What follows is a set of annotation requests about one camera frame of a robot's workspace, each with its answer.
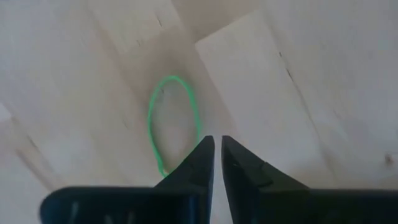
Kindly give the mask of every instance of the wooden surface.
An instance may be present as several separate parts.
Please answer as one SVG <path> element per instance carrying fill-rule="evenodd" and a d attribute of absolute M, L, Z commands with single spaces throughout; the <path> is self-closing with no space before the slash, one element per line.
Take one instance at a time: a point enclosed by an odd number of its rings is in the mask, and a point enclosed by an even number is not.
<path fill-rule="evenodd" d="M 310 187 L 398 187 L 396 8 L 0 1 L 0 223 L 38 223 L 41 200 L 65 186 L 158 183 L 147 107 L 172 74 L 191 84 L 202 135 L 216 139 L 212 223 L 231 223 L 225 134 Z M 195 138 L 182 87 L 164 87 L 153 121 L 172 169 Z"/>

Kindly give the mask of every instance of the green rubber band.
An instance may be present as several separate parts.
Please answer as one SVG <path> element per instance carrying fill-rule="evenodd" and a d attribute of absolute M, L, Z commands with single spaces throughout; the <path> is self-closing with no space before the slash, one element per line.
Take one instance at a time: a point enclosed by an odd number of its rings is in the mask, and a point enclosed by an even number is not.
<path fill-rule="evenodd" d="M 157 85 L 155 91 L 153 92 L 152 96 L 150 97 L 148 117 L 147 117 L 149 141 L 152 146 L 152 150 L 155 154 L 155 158 L 157 160 L 157 168 L 159 169 L 159 172 L 160 172 L 160 174 L 162 174 L 163 177 L 167 177 L 168 173 L 165 172 L 162 157 L 160 156 L 159 151 L 157 150 L 157 147 L 156 147 L 156 144 L 154 141 L 154 137 L 152 135 L 152 127 L 151 127 L 152 119 L 151 119 L 151 117 L 152 117 L 152 110 L 154 109 L 156 97 L 159 94 L 159 91 L 162 89 L 162 87 L 169 81 L 177 81 L 179 84 L 181 84 L 184 87 L 185 91 L 188 94 L 189 102 L 190 102 L 191 108 L 193 110 L 193 117 L 195 119 L 195 124 L 197 127 L 197 144 L 200 141 L 200 132 L 201 132 L 201 122 L 200 122 L 200 118 L 199 118 L 199 111 L 198 111 L 197 103 L 195 101 L 195 94 L 193 93 L 193 90 L 185 81 L 183 81 L 180 77 L 178 77 L 176 75 L 171 75 L 171 76 L 165 77 Z"/>

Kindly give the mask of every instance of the wooden floor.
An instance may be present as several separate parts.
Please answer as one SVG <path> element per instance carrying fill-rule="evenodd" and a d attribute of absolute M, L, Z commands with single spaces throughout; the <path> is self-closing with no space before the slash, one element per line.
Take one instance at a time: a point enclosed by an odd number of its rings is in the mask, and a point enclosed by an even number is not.
<path fill-rule="evenodd" d="M 310 187 L 398 189 L 398 17 L 388 0 L 0 1 L 0 223 L 39 223 L 69 185 L 153 186 L 150 94 L 179 75 L 216 139 L 212 223 L 231 223 L 220 139 Z M 183 88 L 157 99 L 172 169 L 192 150 Z"/>

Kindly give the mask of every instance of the rubber band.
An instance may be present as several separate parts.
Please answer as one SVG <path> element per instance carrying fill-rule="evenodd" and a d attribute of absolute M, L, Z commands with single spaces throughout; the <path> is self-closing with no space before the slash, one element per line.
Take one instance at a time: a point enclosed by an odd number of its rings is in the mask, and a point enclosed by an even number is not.
<path fill-rule="evenodd" d="M 162 174 L 163 177 L 167 177 L 168 173 L 164 169 L 162 157 L 160 156 L 159 151 L 158 151 L 158 149 L 156 147 L 156 144 L 155 144 L 155 141 L 154 141 L 154 137 L 152 135 L 151 123 L 152 123 L 152 110 L 154 109 L 155 100 L 157 98 L 157 95 L 161 91 L 162 87 L 167 82 L 170 82 L 170 81 L 176 81 L 179 84 L 181 84 L 184 87 L 184 89 L 187 92 L 187 94 L 188 94 L 189 102 L 191 104 L 191 108 L 192 108 L 192 111 L 193 111 L 193 117 L 195 119 L 195 125 L 197 127 L 197 144 L 200 142 L 200 132 L 201 132 L 201 121 L 200 121 L 200 118 L 199 118 L 198 106 L 197 106 L 197 103 L 195 101 L 195 94 L 193 93 L 193 90 L 191 89 L 191 87 L 185 81 L 183 81 L 180 77 L 178 77 L 176 75 L 171 75 L 171 76 L 165 77 L 163 80 L 161 80 L 159 82 L 159 84 L 155 88 L 155 91 L 153 92 L 152 96 L 150 97 L 149 110 L 148 110 L 148 116 L 147 116 L 147 129 L 148 129 L 149 141 L 150 141 L 150 144 L 152 146 L 152 150 L 154 152 L 154 155 L 155 155 L 155 158 L 156 158 L 156 161 L 157 161 L 157 168 L 158 168 L 160 174 Z"/>

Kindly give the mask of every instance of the black plastic jaw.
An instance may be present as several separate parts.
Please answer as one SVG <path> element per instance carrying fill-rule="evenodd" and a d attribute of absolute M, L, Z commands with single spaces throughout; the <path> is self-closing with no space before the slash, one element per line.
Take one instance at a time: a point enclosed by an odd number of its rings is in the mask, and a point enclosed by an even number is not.
<path fill-rule="evenodd" d="M 310 189 L 223 136 L 223 177 L 234 224 L 398 223 L 398 193 Z"/>
<path fill-rule="evenodd" d="M 153 188 L 69 187 L 41 204 L 43 224 L 210 222 L 215 145 L 205 137 Z"/>

